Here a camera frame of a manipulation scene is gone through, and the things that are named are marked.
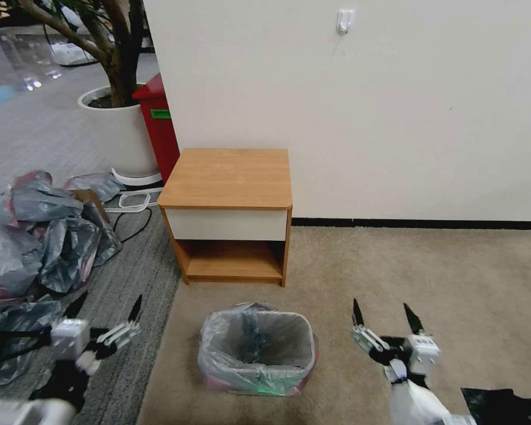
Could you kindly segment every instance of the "potted plant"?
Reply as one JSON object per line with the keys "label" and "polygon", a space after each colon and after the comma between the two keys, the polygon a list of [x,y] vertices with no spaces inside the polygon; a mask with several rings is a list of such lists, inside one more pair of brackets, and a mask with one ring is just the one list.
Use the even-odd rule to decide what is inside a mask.
{"label": "potted plant", "polygon": [[[57,30],[92,55],[102,66],[109,86],[78,99],[99,134],[99,150],[125,184],[160,179],[140,106],[132,98],[138,83],[137,62],[143,39],[142,0],[19,0],[33,17]],[[67,8],[76,12],[92,41],[73,30]]]}

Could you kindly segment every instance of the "wooden tabletop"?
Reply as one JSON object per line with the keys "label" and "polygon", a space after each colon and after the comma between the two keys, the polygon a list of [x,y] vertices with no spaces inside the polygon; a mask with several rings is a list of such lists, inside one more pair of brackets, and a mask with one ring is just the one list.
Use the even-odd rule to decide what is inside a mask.
{"label": "wooden tabletop", "polygon": [[158,204],[286,210],[292,204],[287,149],[184,149]]}

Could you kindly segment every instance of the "open shelf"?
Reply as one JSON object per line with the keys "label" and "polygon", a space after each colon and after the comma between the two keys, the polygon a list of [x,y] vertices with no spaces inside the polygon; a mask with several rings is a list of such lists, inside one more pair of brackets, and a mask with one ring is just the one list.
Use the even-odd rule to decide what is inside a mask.
{"label": "open shelf", "polygon": [[206,282],[283,278],[284,241],[176,240],[188,279]]}

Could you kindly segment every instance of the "glossy floor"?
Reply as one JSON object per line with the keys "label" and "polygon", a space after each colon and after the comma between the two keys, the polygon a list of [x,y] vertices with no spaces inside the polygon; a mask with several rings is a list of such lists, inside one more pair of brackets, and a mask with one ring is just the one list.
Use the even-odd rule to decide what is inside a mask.
{"label": "glossy floor", "polygon": [[[0,104],[21,93],[36,92],[73,70],[55,63],[45,35],[17,34],[18,31],[23,28],[0,31]],[[55,43],[61,37],[51,35],[50,40]]]}

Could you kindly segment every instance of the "black baseboard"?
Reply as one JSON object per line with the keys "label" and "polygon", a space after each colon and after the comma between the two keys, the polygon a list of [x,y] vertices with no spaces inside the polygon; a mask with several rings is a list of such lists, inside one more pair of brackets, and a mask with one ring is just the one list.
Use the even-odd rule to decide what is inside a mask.
{"label": "black baseboard", "polygon": [[448,229],[513,229],[531,230],[531,221],[482,220],[380,220],[377,218],[297,218],[294,226],[322,227],[395,227],[395,228],[448,228]]}

